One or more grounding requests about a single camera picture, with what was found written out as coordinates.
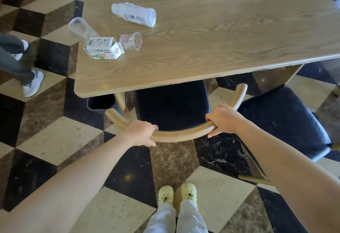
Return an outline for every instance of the pants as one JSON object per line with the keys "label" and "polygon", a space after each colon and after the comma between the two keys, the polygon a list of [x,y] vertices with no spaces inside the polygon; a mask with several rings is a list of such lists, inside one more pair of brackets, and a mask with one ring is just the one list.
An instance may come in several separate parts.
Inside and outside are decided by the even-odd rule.
{"label": "pants", "polygon": [[11,73],[21,85],[28,85],[34,79],[32,67],[22,60],[16,60],[11,54],[24,52],[23,43],[17,37],[0,33],[0,70]]}
{"label": "pants", "polygon": [[[152,215],[144,233],[175,233],[176,210],[169,204],[162,204]],[[190,200],[181,202],[176,233],[208,233],[208,229]]]}

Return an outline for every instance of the forearm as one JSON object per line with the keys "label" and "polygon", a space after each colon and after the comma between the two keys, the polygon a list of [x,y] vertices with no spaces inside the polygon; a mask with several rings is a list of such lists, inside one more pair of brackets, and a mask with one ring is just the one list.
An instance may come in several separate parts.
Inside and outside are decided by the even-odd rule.
{"label": "forearm", "polygon": [[69,232],[131,146],[123,133],[66,167],[13,209],[1,232]]}
{"label": "forearm", "polygon": [[309,232],[339,231],[338,179],[250,121],[236,133]]}

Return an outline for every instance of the person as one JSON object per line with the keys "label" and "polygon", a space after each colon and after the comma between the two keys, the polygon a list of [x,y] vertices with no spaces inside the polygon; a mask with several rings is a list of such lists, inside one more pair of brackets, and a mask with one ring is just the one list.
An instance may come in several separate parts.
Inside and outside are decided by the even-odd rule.
{"label": "person", "polygon": [[[226,132],[242,139],[309,233],[340,232],[340,181],[335,176],[226,104],[216,107],[206,119],[217,126],[208,137]],[[63,169],[23,200],[8,214],[0,232],[69,232],[126,150],[134,145],[155,146],[150,136],[157,129],[147,122],[132,122],[124,132]],[[207,232],[196,207],[196,190],[191,184],[184,184],[181,190],[184,210],[177,232]],[[172,191],[166,187],[158,193],[159,208],[146,233],[174,232],[172,202],[164,198],[164,194],[172,198]],[[188,191],[192,198],[183,195]]]}
{"label": "person", "polygon": [[23,53],[28,46],[25,40],[0,33],[0,70],[14,75],[22,85],[23,95],[27,98],[38,92],[44,79],[43,72],[33,70],[32,66],[23,62]]}

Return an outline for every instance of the plastic cup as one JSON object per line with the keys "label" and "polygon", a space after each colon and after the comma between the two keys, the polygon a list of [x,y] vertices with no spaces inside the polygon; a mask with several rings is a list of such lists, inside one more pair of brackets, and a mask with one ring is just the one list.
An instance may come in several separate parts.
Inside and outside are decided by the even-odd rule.
{"label": "plastic cup", "polygon": [[138,51],[140,45],[142,45],[142,35],[139,32],[135,32],[131,35],[121,35],[119,43],[122,45],[123,49]]}
{"label": "plastic cup", "polygon": [[89,37],[99,37],[98,33],[81,17],[72,19],[68,28],[70,29],[72,37],[83,42],[86,42],[86,39]]}

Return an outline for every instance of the black leather cushion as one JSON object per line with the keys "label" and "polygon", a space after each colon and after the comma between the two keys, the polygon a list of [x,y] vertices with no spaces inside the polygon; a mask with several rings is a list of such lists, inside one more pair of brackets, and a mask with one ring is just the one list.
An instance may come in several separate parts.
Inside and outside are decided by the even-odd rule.
{"label": "black leather cushion", "polygon": [[244,101],[238,111],[313,161],[330,151],[331,140],[325,129],[299,97],[285,85]]}
{"label": "black leather cushion", "polygon": [[210,112],[203,80],[136,90],[137,118],[156,124],[161,131],[176,131],[206,122]]}

